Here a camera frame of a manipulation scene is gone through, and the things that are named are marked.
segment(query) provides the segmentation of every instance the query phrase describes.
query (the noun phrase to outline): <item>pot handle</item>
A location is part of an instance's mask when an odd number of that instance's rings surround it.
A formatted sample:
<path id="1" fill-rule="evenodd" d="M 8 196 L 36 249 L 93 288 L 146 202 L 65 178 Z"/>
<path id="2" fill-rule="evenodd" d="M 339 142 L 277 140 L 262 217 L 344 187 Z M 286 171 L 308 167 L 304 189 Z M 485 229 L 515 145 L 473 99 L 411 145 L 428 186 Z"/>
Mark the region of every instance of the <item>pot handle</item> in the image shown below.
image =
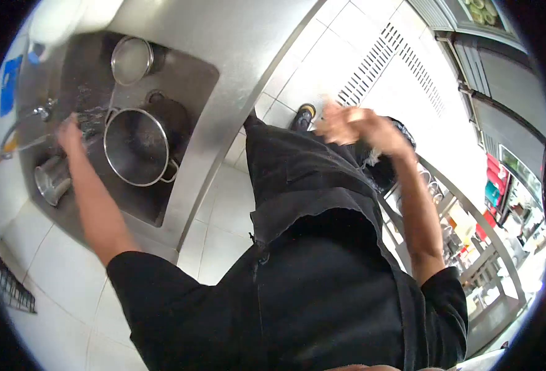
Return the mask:
<path id="1" fill-rule="evenodd" d="M 176 175 L 178 175 L 179 167 L 178 167 L 178 164 L 176 163 L 176 161 L 174 161 L 174 159 L 169 160 L 168 166 L 173 166 L 176 169 L 176 173 L 174 173 L 174 175 L 172 175 L 172 178 L 170 178 L 170 179 L 164 179 L 163 177 L 159 178 L 160 181 L 165 182 L 165 183 L 174 182 L 174 180 L 176 179 Z"/>
<path id="2" fill-rule="evenodd" d="M 108 108 L 108 112 L 106 112 L 106 119 L 104 120 L 104 126 L 108 125 L 108 121 L 112 118 L 113 115 L 116 115 L 121 111 L 118 107 L 110 107 Z"/>

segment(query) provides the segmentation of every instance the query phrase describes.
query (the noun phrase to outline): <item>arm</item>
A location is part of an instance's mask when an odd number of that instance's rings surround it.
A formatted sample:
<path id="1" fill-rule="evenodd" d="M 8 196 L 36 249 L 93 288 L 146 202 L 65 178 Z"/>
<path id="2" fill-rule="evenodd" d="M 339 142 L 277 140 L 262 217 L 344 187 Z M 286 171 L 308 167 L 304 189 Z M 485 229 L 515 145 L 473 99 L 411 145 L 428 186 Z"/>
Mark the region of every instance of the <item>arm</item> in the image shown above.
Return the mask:
<path id="1" fill-rule="evenodd" d="M 404 238 L 411 257 L 413 278 L 423 285 L 446 265 L 442 257 L 442 231 L 438 214 L 427 186 L 417 171 L 415 152 L 408 143 L 407 146 L 409 148 L 405 148 L 403 154 L 392 155 L 392 164 L 401 187 Z"/>
<path id="2" fill-rule="evenodd" d="M 350 144 L 361 138 L 392 159 L 401 184 L 404 237 L 413 277 L 423 285 L 446 266 L 442 258 L 440 222 L 427 187 L 417 172 L 413 148 L 388 119 L 372 110 L 327 104 L 324 117 L 325 121 L 317 125 L 317 133 L 324 135 L 327 143 Z"/>
<path id="3" fill-rule="evenodd" d="M 85 239 L 102 264 L 107 266 L 116 255 L 139 249 L 121 211 L 91 166 L 81 136 L 76 115 L 72 114 L 61 124 L 59 144 L 67 153 Z"/>

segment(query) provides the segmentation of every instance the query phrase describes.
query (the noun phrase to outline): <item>sink basin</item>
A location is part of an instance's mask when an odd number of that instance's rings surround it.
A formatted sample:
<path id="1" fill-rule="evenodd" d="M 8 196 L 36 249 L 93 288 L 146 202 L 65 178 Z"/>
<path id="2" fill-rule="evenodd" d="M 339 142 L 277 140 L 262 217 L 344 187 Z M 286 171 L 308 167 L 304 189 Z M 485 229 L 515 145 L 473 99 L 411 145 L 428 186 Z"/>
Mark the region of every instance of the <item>sink basin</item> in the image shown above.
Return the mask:
<path id="1" fill-rule="evenodd" d="M 51 132 L 70 112 L 101 113 L 97 120 L 103 125 L 110 108 L 135 108 L 145 102 L 150 92 L 159 91 L 165 97 L 181 103 L 188 113 L 188 133 L 183 143 L 171 150 L 178 163 L 184 153 L 195 125 L 219 79 L 217 69 L 185 53 L 165 48 L 163 66 L 133 85 L 115 83 L 110 68 L 112 50 L 125 35 L 112 32 L 81 34 L 54 50 L 50 59 L 40 65 L 25 62 L 20 85 L 36 86 L 36 94 L 20 89 L 20 112 L 40 104 L 47 97 L 58 99 L 52 120 L 42 123 L 39 117 L 29 117 L 18 129 L 20 141 Z M 48 82 L 40 86 L 41 81 Z M 160 227 L 170 199 L 173 183 L 157 182 L 148 187 L 130 185 L 119 178 L 110 167 L 104 154 L 101 136 L 88 141 L 88 158 L 119 208 L 131 216 Z M 56 143 L 29 148 L 21 153 L 24 177 L 34 201 L 50 214 L 63 229 L 83 239 L 83 231 L 73 211 L 76 210 L 72 189 L 63 196 L 56 208 L 44 203 L 37 194 L 33 180 L 34 167 L 50 156 L 60 153 Z"/>

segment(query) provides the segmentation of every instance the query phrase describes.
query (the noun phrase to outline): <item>white container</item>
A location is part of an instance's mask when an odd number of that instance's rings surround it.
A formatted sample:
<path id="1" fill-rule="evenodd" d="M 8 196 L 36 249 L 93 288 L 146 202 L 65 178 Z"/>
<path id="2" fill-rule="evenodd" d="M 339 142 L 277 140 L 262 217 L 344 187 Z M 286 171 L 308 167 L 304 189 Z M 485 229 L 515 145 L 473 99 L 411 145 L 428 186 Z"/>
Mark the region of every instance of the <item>white container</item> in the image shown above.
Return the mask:
<path id="1" fill-rule="evenodd" d="M 42 0 L 34 9 L 28 31 L 28 57 L 32 62 L 43 62 L 55 46 L 63 44 L 70 36 L 106 28 L 122 2 L 123 0 Z M 43 45 L 44 51 L 32 55 L 35 44 Z"/>

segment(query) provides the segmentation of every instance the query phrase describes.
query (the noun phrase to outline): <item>black apron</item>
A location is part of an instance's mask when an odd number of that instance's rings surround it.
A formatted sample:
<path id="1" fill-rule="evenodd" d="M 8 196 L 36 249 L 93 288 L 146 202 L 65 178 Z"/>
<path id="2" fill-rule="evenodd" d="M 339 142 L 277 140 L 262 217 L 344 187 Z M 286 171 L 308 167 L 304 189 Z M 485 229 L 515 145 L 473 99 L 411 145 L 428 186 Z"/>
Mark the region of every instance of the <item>black apron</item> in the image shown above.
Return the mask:
<path id="1" fill-rule="evenodd" d="M 237 333 L 233 336 L 241 352 L 239 366 L 260 368 L 267 362 L 260 308 L 255 306 L 259 303 L 258 267 L 266 263 L 269 244 L 301 217 L 345 208 L 360 212 L 375 228 L 381 255 L 392 268 L 403 325 L 403 371 L 413 371 L 417 349 L 415 313 L 412 306 L 403 305 L 408 302 L 404 296 L 409 288 L 398 262 L 382 242 L 382 217 L 376 194 L 356 162 L 353 146 L 325 144 L 311 132 L 268 126 L 254 116 L 247 120 L 253 121 L 246 125 L 246 155 L 256 202 L 256 210 L 250 214 L 254 244 L 220 282 L 225 285 L 226 280 L 246 274 L 241 271 L 251 267 L 252 279 L 244 280 L 242 285 L 234 280 L 235 288 L 230 292 L 241 296 L 235 301 L 238 315 L 234 321 L 238 325 L 234 326 Z"/>

